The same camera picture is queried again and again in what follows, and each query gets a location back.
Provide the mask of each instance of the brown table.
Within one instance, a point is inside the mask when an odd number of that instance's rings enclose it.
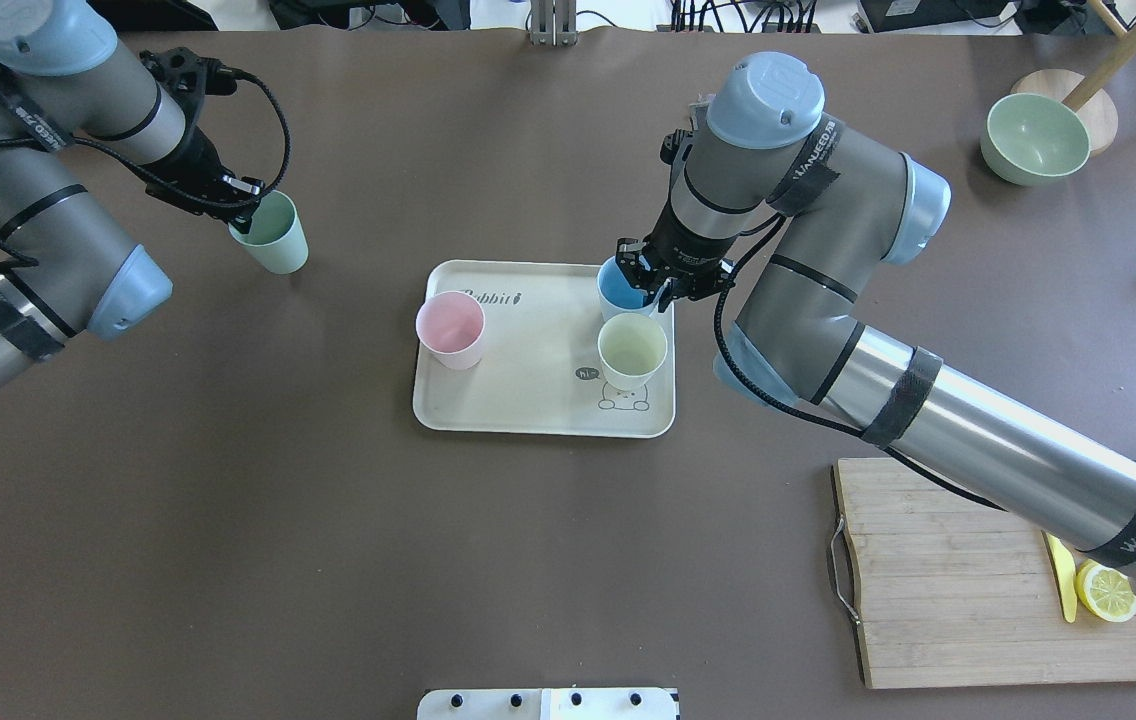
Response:
[[[866,690],[822,549],[829,466],[872,447],[715,382],[710,302],[679,307],[660,438],[440,433],[411,410],[436,263],[594,263],[648,232],[663,134],[743,55],[779,49],[955,191],[861,318],[1136,457],[1136,60],[1108,86],[1116,144],[1079,176],[1012,187],[976,150],[1017,78],[1086,73],[1112,42],[130,37],[277,89],[312,256],[272,277],[219,224],[73,152],[176,292],[0,392],[0,717],[402,719],[429,688],[574,683],[677,687],[685,717],[1136,717],[1136,684]],[[204,127],[268,177],[279,142],[254,94],[212,100]]]

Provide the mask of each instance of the white tray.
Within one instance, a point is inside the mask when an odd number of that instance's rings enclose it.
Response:
[[[674,424],[674,305],[655,316],[669,342],[665,365],[635,392],[604,382],[595,342],[599,265],[449,260],[426,298],[471,293],[484,305],[487,350],[469,370],[449,370],[417,348],[412,408],[436,430],[651,438]]]

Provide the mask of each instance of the light blue joint cap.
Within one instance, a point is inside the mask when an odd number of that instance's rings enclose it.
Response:
[[[102,340],[115,340],[170,296],[172,281],[143,246],[134,246],[87,319],[87,332]]]
[[[91,70],[119,45],[87,0],[0,0],[0,62],[30,76]]]
[[[804,140],[825,109],[825,87],[802,61],[754,53],[728,73],[705,110],[716,136],[746,150],[772,150]]]
[[[750,378],[750,382],[786,405],[795,407],[797,404],[800,397],[795,395],[795,391],[783,380],[777,370],[772,369],[771,365],[768,365],[765,355],[757,350],[755,343],[750,342],[746,333],[741,332],[736,323],[724,334],[724,342],[728,343],[728,351],[732,352],[733,362]],[[754,392],[750,392],[746,386],[743,386],[741,380],[737,379],[737,375],[732,374],[732,369],[724,362],[722,355],[715,355],[715,377],[719,378],[719,382],[722,382],[725,386],[732,387],[734,391],[742,393],[742,395],[750,397],[750,400],[754,400],[755,404],[768,407],[769,410],[777,410],[775,407],[766,404]]]
[[[905,265],[919,258],[946,219],[951,208],[951,183],[902,152],[907,159],[907,208],[902,210],[897,236],[883,261]]]

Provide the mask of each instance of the gray robot arm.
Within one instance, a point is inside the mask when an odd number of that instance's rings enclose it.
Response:
[[[632,284],[665,302],[718,291],[730,277],[724,252],[768,202],[791,227],[725,333],[747,380],[779,404],[824,407],[871,445],[1121,569],[1136,592],[1136,461],[852,315],[876,265],[924,250],[949,186],[822,109],[820,81],[795,58],[738,64],[676,158],[683,166],[654,231],[618,243]],[[757,397],[721,359],[715,371]]]
[[[151,195],[251,223],[262,183],[222,167],[197,126],[203,95],[234,91],[234,72],[184,49],[143,61],[84,0],[0,0],[0,249],[11,257],[0,263],[0,387],[76,333],[119,336],[172,294],[56,158],[78,142],[70,132],[147,170]]]

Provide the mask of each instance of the bowl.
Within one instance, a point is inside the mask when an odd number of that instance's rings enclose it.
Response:
[[[1002,97],[985,117],[982,158],[994,174],[1035,186],[1060,181],[1084,167],[1088,128],[1075,110],[1031,92]]]

